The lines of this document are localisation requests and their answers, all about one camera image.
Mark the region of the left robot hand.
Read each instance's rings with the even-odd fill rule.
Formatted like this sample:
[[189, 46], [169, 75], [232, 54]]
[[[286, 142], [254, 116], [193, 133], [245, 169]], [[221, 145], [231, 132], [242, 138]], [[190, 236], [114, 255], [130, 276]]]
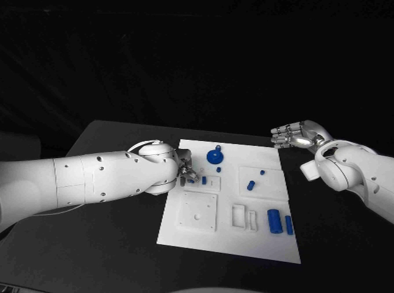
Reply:
[[179, 184], [183, 187], [186, 185], [186, 182], [192, 180], [193, 182], [199, 181], [199, 175], [196, 171], [192, 169], [192, 153], [189, 149], [180, 149], [177, 148], [175, 150], [176, 157], [177, 157], [177, 175], [179, 178]]

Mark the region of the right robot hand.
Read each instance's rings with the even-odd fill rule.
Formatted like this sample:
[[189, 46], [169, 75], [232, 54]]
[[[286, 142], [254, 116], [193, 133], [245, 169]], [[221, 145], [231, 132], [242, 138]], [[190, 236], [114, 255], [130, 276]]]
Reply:
[[302, 148], [313, 154], [333, 138], [325, 127], [312, 120], [286, 124], [271, 129], [271, 143], [276, 149]]

